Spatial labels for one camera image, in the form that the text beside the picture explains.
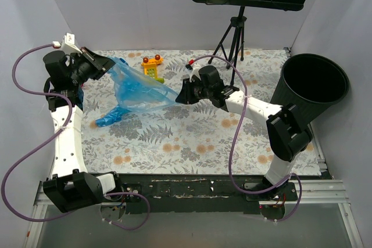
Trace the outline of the blue trash bag roll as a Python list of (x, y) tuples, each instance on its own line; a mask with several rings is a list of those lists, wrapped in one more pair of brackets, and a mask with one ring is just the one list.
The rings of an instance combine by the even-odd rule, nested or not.
[(120, 108), (147, 113), (176, 105), (178, 93), (133, 67), (123, 59), (111, 57), (115, 65), (108, 71)]

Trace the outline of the small blue trash bag piece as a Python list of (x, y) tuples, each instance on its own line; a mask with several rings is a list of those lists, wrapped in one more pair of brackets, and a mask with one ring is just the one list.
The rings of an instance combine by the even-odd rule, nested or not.
[(95, 124), (97, 127), (110, 126), (114, 123), (121, 121), (122, 117), (129, 112), (130, 110), (124, 109), (120, 106), (116, 106), (103, 117), (96, 119)]

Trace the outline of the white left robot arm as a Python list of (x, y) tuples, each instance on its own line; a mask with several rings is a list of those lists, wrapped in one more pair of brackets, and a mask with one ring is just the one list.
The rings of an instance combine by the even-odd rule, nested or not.
[(118, 175), (90, 174), (81, 140), (82, 86), (89, 79), (100, 79), (114, 61), (68, 43), (47, 53), (43, 61), (49, 74), (44, 92), (57, 133), (51, 178), (42, 184), (44, 193), (62, 213), (100, 204), (105, 196), (113, 202), (120, 200), (124, 188)]

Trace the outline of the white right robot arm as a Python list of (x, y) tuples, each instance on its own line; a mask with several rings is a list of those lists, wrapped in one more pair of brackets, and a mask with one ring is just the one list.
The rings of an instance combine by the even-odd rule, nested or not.
[(304, 151), (313, 136), (295, 105), (280, 106), (250, 97), (248, 91), (224, 84), (218, 70), (212, 66), (195, 67), (189, 78), (183, 79), (176, 102), (193, 105), (208, 99), (216, 108), (239, 114), (267, 129), (273, 161), (261, 184), (246, 194), (264, 194), (270, 200), (284, 193), (283, 184), (292, 176), (297, 154)]

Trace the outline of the black ribbed trash bin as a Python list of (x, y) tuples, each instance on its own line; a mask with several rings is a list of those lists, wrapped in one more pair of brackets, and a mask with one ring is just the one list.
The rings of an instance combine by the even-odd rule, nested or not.
[(296, 105), (306, 124), (347, 95), (350, 83), (344, 70), (326, 57), (302, 53), (282, 66), (270, 103)]

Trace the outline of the yellow toy block house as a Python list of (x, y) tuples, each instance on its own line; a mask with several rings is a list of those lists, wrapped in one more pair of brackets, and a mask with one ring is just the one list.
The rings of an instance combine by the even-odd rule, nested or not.
[(163, 63), (163, 58), (156, 54), (153, 58), (144, 57), (141, 66), (144, 69), (144, 74), (154, 80), (164, 83), (164, 78), (158, 76), (158, 65)]

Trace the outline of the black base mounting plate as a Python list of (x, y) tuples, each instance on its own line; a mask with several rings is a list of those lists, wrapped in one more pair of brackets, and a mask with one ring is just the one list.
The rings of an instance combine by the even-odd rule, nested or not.
[(236, 190), (228, 175), (121, 174), (121, 188), (139, 193), (148, 201), (130, 196), (104, 200), (99, 210), (113, 220), (124, 214), (151, 213), (243, 213), (260, 214), (268, 207), (283, 215), (285, 205), (296, 202), (294, 181), (275, 195), (248, 195)]

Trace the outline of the aluminium frame rail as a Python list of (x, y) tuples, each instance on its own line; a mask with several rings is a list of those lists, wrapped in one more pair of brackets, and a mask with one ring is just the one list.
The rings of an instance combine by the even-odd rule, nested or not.
[(292, 179), (274, 199), (236, 190), (225, 175), (122, 175), (146, 197), (33, 223), (25, 247), (363, 247), (345, 187)]

